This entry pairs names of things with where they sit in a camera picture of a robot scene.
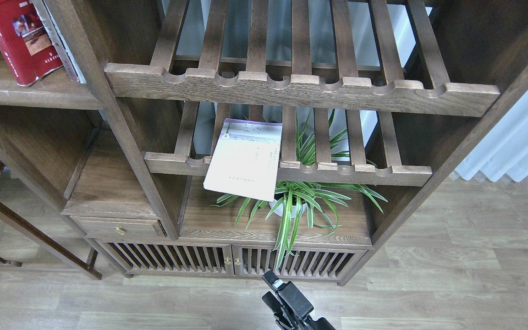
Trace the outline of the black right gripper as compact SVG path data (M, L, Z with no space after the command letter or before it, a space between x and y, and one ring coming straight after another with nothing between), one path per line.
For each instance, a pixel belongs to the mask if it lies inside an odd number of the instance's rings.
M281 330L299 330L299 324L303 330L336 330L324 317L317 320L310 317L314 306L293 282L283 282L273 271L267 271L263 280L272 291L266 292L262 300L271 309Z

